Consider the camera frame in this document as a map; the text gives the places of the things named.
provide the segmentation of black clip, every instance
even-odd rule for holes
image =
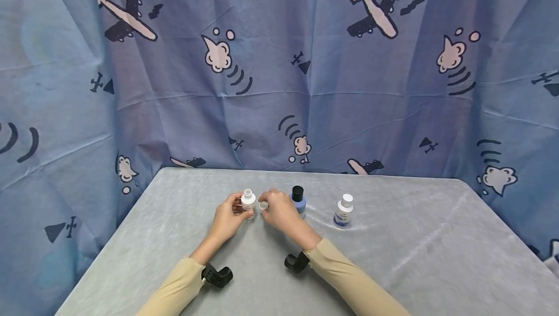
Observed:
[[[309,264],[309,258],[301,251],[298,257],[289,254],[283,261],[283,264],[294,273],[301,273]]]
[[[218,272],[211,264],[208,263],[202,270],[202,278],[206,279],[206,282],[209,284],[213,284],[218,288],[223,288],[233,279],[233,272],[227,266]]]

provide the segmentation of white dot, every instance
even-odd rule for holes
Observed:
[[[470,41],[477,42],[479,40],[479,37],[481,37],[481,35],[479,35],[479,32],[472,32],[472,34],[470,35]]]

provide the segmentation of bottle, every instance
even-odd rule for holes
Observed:
[[[248,219],[254,219],[254,217],[256,217],[256,196],[252,193],[250,188],[244,190],[243,197],[241,197],[241,204],[243,205],[244,212],[248,212],[249,210],[253,211],[253,215]]]
[[[334,224],[339,228],[345,228],[349,224],[349,214],[353,211],[353,196],[344,194],[338,201],[338,208],[334,214]]]
[[[303,188],[301,186],[294,186],[291,190],[291,195],[289,196],[301,219],[305,217],[305,207],[307,206],[307,199],[303,196]]]

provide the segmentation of gray tablecloth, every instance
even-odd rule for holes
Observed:
[[[229,193],[295,184],[305,220],[412,315],[559,315],[557,278],[459,180],[183,168],[158,173],[56,315],[134,315]],[[342,230],[332,216],[344,193],[355,209]],[[283,266],[298,251],[258,214],[211,260],[231,283],[204,286],[182,315],[352,315],[311,269]]]

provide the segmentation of black cap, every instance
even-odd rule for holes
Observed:
[[[303,201],[303,188],[301,186],[295,185],[293,190],[291,190],[291,199],[295,202]]]

